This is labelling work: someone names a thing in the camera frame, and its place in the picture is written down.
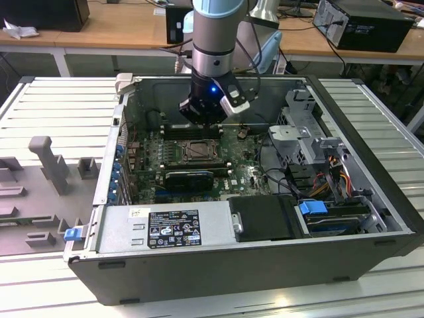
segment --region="black computer case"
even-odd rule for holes
[[[90,12],[87,0],[1,0],[0,18],[20,27],[79,32]]]
[[[379,0],[321,0],[313,24],[339,50],[394,53],[414,20]]]

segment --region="power supply label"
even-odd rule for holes
[[[198,210],[151,212],[148,215],[150,248],[201,245]]]

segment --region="blue release tab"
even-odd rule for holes
[[[82,240],[82,229],[67,229],[65,231],[64,240]]]
[[[305,214],[327,214],[329,211],[325,206],[324,201],[304,201],[299,204],[300,211],[302,215]]]

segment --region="black plastic cover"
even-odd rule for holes
[[[290,240],[303,237],[294,210],[295,201],[283,195],[231,197],[232,214],[241,218],[243,232],[237,242]]]

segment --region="workbench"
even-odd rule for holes
[[[40,36],[16,40],[0,33],[0,52],[53,55],[61,76],[71,76],[66,55],[172,56],[159,50],[166,46],[166,18],[154,15],[152,5],[102,5],[91,2],[90,16],[81,32],[41,30]],[[310,19],[283,19],[281,29],[312,27]],[[291,61],[340,62],[324,36],[315,28],[282,31],[281,48]],[[346,63],[421,65],[424,32],[410,30],[396,53],[339,51]]]
[[[365,85],[349,79],[323,79],[321,83],[424,216],[423,145]],[[67,163],[74,163],[81,154],[94,156],[96,162],[102,163],[110,128],[107,112],[119,103],[114,87],[114,78],[35,78],[20,83],[0,108],[0,127],[3,127],[0,139],[10,141],[0,146],[2,153],[14,154],[23,165],[34,164],[34,158],[28,157],[29,150],[19,151],[22,146],[18,139],[30,138],[41,125],[46,133],[49,130],[53,133],[53,141],[62,142],[63,136],[74,137],[75,143],[62,142],[61,147],[69,147],[76,155],[65,152],[65,148],[52,149],[55,154],[63,153]],[[34,111],[38,112],[36,118],[32,115]],[[78,117],[64,118],[63,113],[70,111],[79,112]],[[337,135],[329,120],[325,117],[323,120],[332,134]],[[84,317],[137,318],[216,315],[386,318],[422,317],[424,311],[423,247],[405,257],[385,260],[355,282],[116,307],[99,304],[68,268],[62,254],[0,257],[0,317],[74,317],[83,313]],[[187,277],[187,284],[196,282]]]

